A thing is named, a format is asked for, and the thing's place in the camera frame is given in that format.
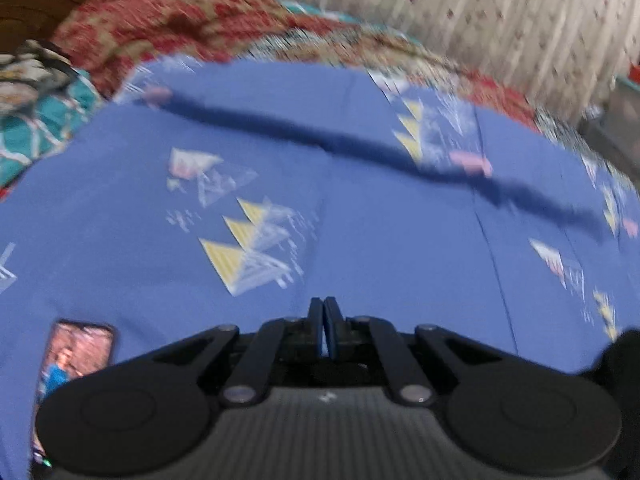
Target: bed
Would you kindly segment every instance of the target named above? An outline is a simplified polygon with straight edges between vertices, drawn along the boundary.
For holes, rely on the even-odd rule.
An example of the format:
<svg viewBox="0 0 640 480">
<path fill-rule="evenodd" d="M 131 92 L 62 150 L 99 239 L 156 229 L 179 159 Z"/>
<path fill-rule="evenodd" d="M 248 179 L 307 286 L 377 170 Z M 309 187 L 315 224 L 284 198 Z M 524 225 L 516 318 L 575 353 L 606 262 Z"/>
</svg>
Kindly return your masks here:
<svg viewBox="0 0 640 480">
<path fill-rule="evenodd" d="M 433 89 L 145 64 L 0 208 L 0 476 L 26 478 L 57 318 L 112 324 L 120 362 L 335 296 L 577 372 L 640 324 L 638 221 L 605 168 Z"/>
</svg>

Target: white curtain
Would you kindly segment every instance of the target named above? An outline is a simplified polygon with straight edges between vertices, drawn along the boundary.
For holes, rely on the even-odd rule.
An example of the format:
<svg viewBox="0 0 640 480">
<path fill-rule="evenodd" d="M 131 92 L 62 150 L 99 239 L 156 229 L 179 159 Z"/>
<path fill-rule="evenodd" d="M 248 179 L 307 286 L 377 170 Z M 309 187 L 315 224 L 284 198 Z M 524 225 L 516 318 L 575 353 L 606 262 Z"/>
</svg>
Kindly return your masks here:
<svg viewBox="0 0 640 480">
<path fill-rule="evenodd" d="M 640 52 L 640 0 L 299 0 L 398 28 L 575 121 Z"/>
</svg>

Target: teal fabric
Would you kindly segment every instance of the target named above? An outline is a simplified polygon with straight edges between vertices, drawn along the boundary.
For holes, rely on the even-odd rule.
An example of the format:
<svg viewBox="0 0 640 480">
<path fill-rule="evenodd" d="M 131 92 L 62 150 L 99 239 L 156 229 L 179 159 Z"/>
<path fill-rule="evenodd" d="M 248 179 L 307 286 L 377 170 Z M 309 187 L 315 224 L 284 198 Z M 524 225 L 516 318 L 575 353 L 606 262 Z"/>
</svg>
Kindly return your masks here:
<svg viewBox="0 0 640 480">
<path fill-rule="evenodd" d="M 66 89 L 40 99 L 34 114 L 0 117 L 0 187 L 35 160 L 64 147 L 102 102 L 87 72 Z"/>
<path fill-rule="evenodd" d="M 411 41 L 415 44 L 420 44 L 418 40 L 414 40 L 409 36 L 406 36 L 399 30 L 395 30 L 394 28 L 387 27 L 386 25 L 375 25 L 372 23 L 365 23 L 362 20 L 354 18 L 348 14 L 343 12 L 333 12 L 329 10 L 318 9 L 317 7 L 303 4 L 300 2 L 296 2 L 294 0 L 280 0 L 280 4 L 285 7 L 289 12 L 293 14 L 309 14 L 310 16 L 321 16 L 322 18 L 330 18 L 332 20 L 337 20 L 343 23 L 355 23 L 360 24 L 366 27 L 371 28 L 372 30 L 378 30 L 380 32 L 387 32 L 389 34 L 393 34 L 394 36 L 399 36 L 401 38 L 405 38 L 406 40 Z"/>
<path fill-rule="evenodd" d="M 629 88 L 631 88 L 632 90 L 635 90 L 636 92 L 640 92 L 640 85 L 634 83 L 633 81 L 631 81 L 631 79 L 628 79 L 624 76 L 618 76 L 616 78 L 616 84 L 617 85 L 625 85 L 628 86 Z"/>
</svg>

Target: phone screen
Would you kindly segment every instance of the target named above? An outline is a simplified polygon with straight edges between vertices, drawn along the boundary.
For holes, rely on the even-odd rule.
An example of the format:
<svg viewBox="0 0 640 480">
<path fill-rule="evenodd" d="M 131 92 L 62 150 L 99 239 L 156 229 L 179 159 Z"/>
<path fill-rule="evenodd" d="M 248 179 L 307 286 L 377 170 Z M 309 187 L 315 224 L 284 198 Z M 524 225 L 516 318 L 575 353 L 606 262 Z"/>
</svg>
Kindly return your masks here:
<svg viewBox="0 0 640 480">
<path fill-rule="evenodd" d="M 42 401 L 69 381 L 105 368 L 113 350 L 114 330 L 108 325 L 59 320 L 54 323 L 38 375 L 33 422 Z M 33 426 L 31 474 L 42 478 L 51 467 Z"/>
</svg>

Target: triangle pattern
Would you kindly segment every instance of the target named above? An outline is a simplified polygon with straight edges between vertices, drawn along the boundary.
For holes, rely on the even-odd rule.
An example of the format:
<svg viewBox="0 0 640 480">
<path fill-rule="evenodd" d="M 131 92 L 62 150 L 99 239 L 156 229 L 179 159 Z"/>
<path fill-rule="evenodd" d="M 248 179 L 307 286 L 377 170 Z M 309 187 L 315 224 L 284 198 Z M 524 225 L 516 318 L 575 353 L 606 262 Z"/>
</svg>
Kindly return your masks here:
<svg viewBox="0 0 640 480">
<path fill-rule="evenodd" d="M 0 266 L 0 294 L 7 290 L 17 280 L 15 274 Z"/>
<path fill-rule="evenodd" d="M 589 180 L 595 186 L 596 185 L 596 172 L 598 171 L 598 163 L 594 160 L 590 160 L 587 157 L 582 158 L 582 163 L 584 164 L 585 170 L 587 170 L 587 175 L 589 175 Z"/>
<path fill-rule="evenodd" d="M 247 202 L 246 200 L 238 199 L 238 203 L 244 211 L 244 214 L 252 224 L 259 224 L 264 219 L 265 208 L 260 204 L 253 202 Z"/>
<path fill-rule="evenodd" d="M 200 238 L 200 243 L 218 276 L 226 288 L 231 291 L 242 267 L 244 251 L 230 245 L 210 242 L 204 238 Z"/>
<path fill-rule="evenodd" d="M 291 270 L 280 260 L 254 251 L 245 253 L 242 263 L 240 276 L 231 287 L 228 287 L 233 296 L 239 296 L 252 288 L 266 285 L 288 274 Z"/>
<path fill-rule="evenodd" d="M 607 224 L 609 224 L 611 232 L 616 234 L 616 231 L 618 230 L 618 217 L 616 214 L 611 211 L 605 211 L 604 218 L 607 221 Z"/>
<path fill-rule="evenodd" d="M 273 247 L 281 241 L 286 240 L 289 236 L 289 231 L 284 227 L 264 222 L 256 229 L 256 233 L 252 241 L 252 249 L 254 251 L 264 251 L 269 247 Z"/>
<path fill-rule="evenodd" d="M 409 88 L 409 82 L 404 78 L 388 77 L 380 72 L 369 71 L 369 76 L 375 84 L 382 90 L 389 102 L 392 102 L 397 96 L 402 94 Z"/>
<path fill-rule="evenodd" d="M 538 240 L 529 239 L 531 247 L 538 253 L 538 256 L 546 263 L 552 273 L 560 278 L 560 283 L 566 288 L 566 281 L 564 278 L 564 265 L 562 264 L 562 258 L 558 250 L 551 248 Z"/>
<path fill-rule="evenodd" d="M 228 193 L 246 186 L 258 176 L 254 170 L 223 162 L 216 168 L 198 174 L 198 200 L 200 205 L 208 207 Z"/>
<path fill-rule="evenodd" d="M 222 162 L 222 158 L 213 153 L 192 152 L 172 148 L 169 159 L 169 171 L 177 178 L 191 180 L 197 174 L 209 171 L 210 168 Z"/>
<path fill-rule="evenodd" d="M 598 303 L 609 303 L 609 298 L 607 298 L 603 293 L 601 292 L 593 292 L 593 299 L 596 300 Z"/>
<path fill-rule="evenodd" d="M 268 220 L 269 222 L 280 222 L 284 219 L 291 218 L 295 213 L 296 212 L 290 207 L 269 204 L 267 206 L 267 214 L 264 220 Z"/>
<path fill-rule="evenodd" d="M 402 102 L 404 103 L 404 106 L 409 108 L 409 111 L 411 112 L 411 115 L 414 116 L 414 119 L 420 122 L 422 120 L 422 111 L 424 109 L 422 103 L 420 101 L 415 101 L 412 99 L 404 99 L 402 100 Z"/>
<path fill-rule="evenodd" d="M 398 119 L 400 119 L 400 122 L 404 124 L 404 127 L 411 134 L 411 136 L 419 142 L 420 141 L 420 123 L 415 119 L 412 119 L 411 117 L 398 116 Z"/>
<path fill-rule="evenodd" d="M 413 137 L 408 136 L 407 134 L 399 134 L 397 132 L 396 139 L 398 139 L 402 143 L 402 145 L 409 152 L 409 155 L 411 155 L 411 158 L 416 164 L 422 161 L 422 150 L 420 148 L 419 142 L 417 142 Z"/>
<path fill-rule="evenodd" d="M 239 220 L 233 220 L 231 218 L 223 217 L 225 219 L 226 226 L 229 227 L 229 230 L 232 232 L 233 236 L 236 237 L 238 243 L 244 250 L 249 250 L 252 248 L 252 242 L 254 241 L 254 237 L 256 234 L 255 225 L 249 222 L 242 222 Z"/>
<path fill-rule="evenodd" d="M 608 304 L 601 304 L 598 312 L 600 313 L 604 321 L 613 324 L 613 312 L 611 311 L 611 307 Z"/>
<path fill-rule="evenodd" d="M 604 332 L 609 336 L 609 339 L 611 339 L 612 341 L 615 341 L 616 339 L 618 339 L 618 329 L 616 327 L 607 325 L 606 327 L 604 327 Z"/>
<path fill-rule="evenodd" d="M 613 197 L 613 191 L 608 186 L 602 187 L 602 194 L 604 195 L 604 202 L 607 205 L 607 209 L 611 212 L 615 211 L 616 199 Z"/>
</svg>

